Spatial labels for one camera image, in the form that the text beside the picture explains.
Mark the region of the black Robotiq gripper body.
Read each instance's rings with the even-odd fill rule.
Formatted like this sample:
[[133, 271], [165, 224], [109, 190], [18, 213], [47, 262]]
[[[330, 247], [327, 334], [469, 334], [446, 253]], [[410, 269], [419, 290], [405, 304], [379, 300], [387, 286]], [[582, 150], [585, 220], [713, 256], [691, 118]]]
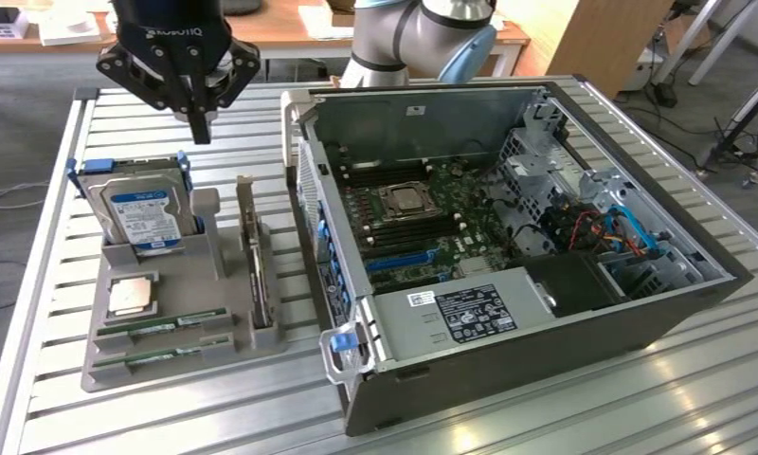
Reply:
[[153, 46], [169, 52], [177, 72], [190, 74], [195, 57], [189, 49], [199, 51], [199, 68], [206, 75], [229, 50], [231, 30], [218, 1], [115, 1], [115, 37], [143, 63], [154, 65]]

